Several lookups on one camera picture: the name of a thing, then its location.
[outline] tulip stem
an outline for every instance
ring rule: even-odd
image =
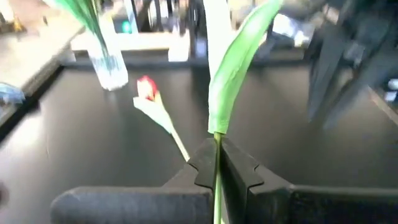
[[[216,153],[216,189],[214,204],[214,224],[221,223],[221,171],[220,171],[220,154],[221,154],[221,133],[214,133],[214,139],[217,145]]]
[[[173,127],[173,130],[172,130],[171,134],[172,134],[172,136],[174,138],[175,143],[177,144],[178,148],[180,149],[181,154],[182,154],[182,156],[185,159],[185,162],[188,162],[188,160],[190,158],[189,154],[188,154],[187,150],[185,149],[184,145],[182,144],[180,136],[178,136],[178,134],[177,134],[177,132],[176,132],[174,127]]]

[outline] flower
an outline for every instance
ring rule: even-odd
[[[155,82],[147,75],[137,80],[137,90],[138,97],[151,101],[155,101],[156,95],[158,94]]]

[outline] tulip leaf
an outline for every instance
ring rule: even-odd
[[[273,18],[282,6],[282,0],[268,0],[256,7],[244,20],[209,86],[209,133],[225,134],[234,101],[257,51],[259,43]]]
[[[134,97],[133,101],[137,109],[148,115],[148,117],[162,126],[169,134],[172,133],[174,129],[172,120],[162,105],[143,97]]]

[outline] green stem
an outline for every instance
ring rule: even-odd
[[[99,21],[98,0],[56,0],[65,9],[69,10],[84,26],[91,31],[101,45],[106,66],[110,71],[112,66],[105,38],[101,31]]]
[[[216,153],[216,190],[214,204],[214,224],[221,223],[221,171],[220,171],[220,154],[221,154],[221,133],[214,133],[214,139],[217,144]]]

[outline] green leaf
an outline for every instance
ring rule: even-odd
[[[97,36],[105,56],[108,55],[105,39],[102,35],[98,19],[98,0],[55,0],[57,5],[70,12],[88,30]]]
[[[209,86],[209,133],[225,134],[234,101],[257,51],[259,43],[282,0],[268,0],[256,7],[244,20],[235,39],[229,45]]]

